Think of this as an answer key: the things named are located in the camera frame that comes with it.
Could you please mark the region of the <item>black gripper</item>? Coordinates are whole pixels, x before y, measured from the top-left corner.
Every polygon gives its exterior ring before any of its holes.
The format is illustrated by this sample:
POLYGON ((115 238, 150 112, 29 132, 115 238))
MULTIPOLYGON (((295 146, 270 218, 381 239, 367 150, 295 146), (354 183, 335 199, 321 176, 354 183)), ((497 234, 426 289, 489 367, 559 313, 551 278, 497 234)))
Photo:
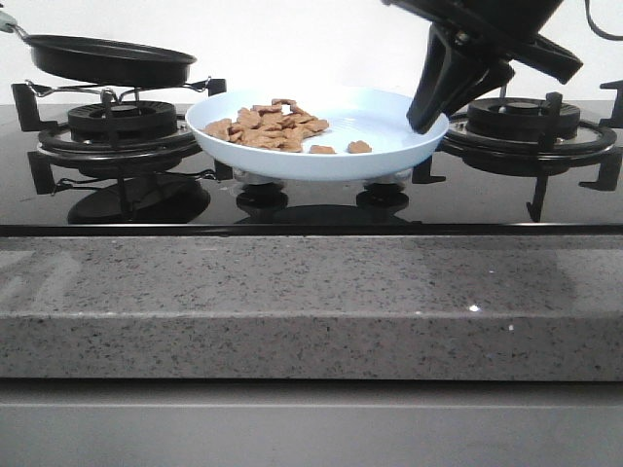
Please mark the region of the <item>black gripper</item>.
POLYGON ((515 76, 511 65, 499 60, 467 83, 467 55, 448 28, 493 44, 503 55, 562 84, 583 66, 575 54, 540 34, 559 9, 559 1, 421 0, 393 4, 434 22, 429 28, 420 83, 407 112, 412 130, 420 134, 428 132, 442 113, 453 115, 481 95, 503 88, 515 76))

